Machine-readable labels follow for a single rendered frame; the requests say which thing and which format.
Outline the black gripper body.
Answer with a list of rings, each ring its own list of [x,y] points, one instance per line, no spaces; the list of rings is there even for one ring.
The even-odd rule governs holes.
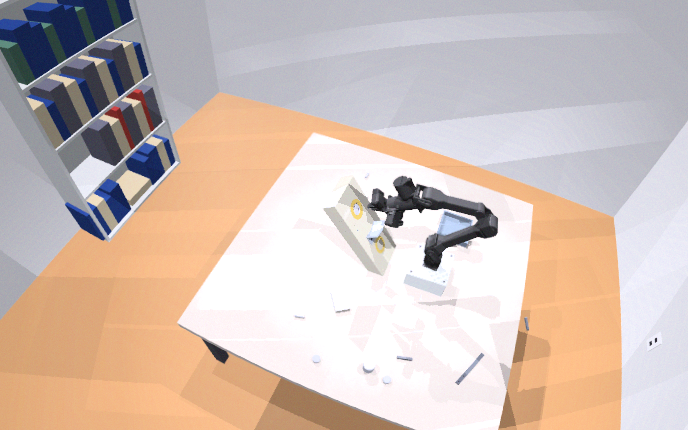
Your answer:
[[[405,213],[405,210],[402,208],[401,197],[399,194],[398,196],[388,195],[388,198],[385,198],[385,193],[379,188],[374,188],[372,190],[371,204],[377,208],[397,208],[401,212]],[[403,213],[401,214],[402,218]]]

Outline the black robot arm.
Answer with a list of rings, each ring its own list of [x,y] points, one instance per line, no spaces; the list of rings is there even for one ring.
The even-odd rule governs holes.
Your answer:
[[[447,196],[433,187],[426,187],[416,183],[411,178],[400,175],[395,178],[393,185],[401,197],[403,210],[418,209],[422,214],[424,209],[447,209],[459,213],[474,216],[477,222],[465,229],[456,230],[446,235],[428,235],[425,241],[422,266],[437,271],[441,264],[442,252],[454,245],[472,240],[474,238],[488,239],[498,234],[498,218],[483,203],[475,203],[451,196]],[[420,198],[420,192],[422,197]],[[386,208],[388,212],[385,225],[393,228],[403,226],[401,212],[397,208]]]

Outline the grey flat bar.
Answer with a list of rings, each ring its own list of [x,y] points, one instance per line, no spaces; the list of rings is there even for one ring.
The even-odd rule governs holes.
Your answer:
[[[483,356],[484,356],[484,354],[481,353],[481,354],[474,360],[473,364],[470,365],[469,368],[459,377],[459,379],[456,381],[456,384],[459,385],[460,382],[462,382],[462,381],[465,379],[465,377],[466,377],[466,376],[469,374],[469,372],[478,364],[478,362],[482,359]]]

